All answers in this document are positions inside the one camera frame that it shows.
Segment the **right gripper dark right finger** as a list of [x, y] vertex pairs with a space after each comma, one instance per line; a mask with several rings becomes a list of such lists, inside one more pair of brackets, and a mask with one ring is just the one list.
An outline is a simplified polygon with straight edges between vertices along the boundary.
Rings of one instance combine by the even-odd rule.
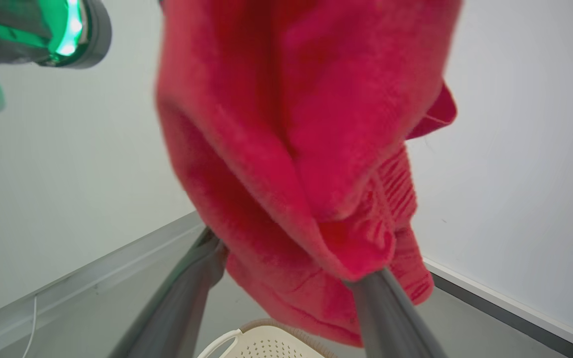
[[447, 357], [388, 269], [345, 285], [353, 295], [367, 358]]

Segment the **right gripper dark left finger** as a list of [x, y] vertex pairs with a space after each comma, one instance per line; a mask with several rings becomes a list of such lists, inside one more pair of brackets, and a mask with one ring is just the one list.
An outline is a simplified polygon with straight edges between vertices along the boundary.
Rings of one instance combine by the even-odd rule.
[[110, 358], [191, 358], [207, 296], [229, 252], [206, 227], [109, 354]]

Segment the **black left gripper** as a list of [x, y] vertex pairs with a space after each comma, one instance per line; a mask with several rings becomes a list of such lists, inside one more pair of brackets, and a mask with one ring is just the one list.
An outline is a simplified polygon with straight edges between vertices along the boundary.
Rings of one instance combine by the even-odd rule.
[[0, 64], [87, 69], [112, 39], [99, 0], [0, 0]]

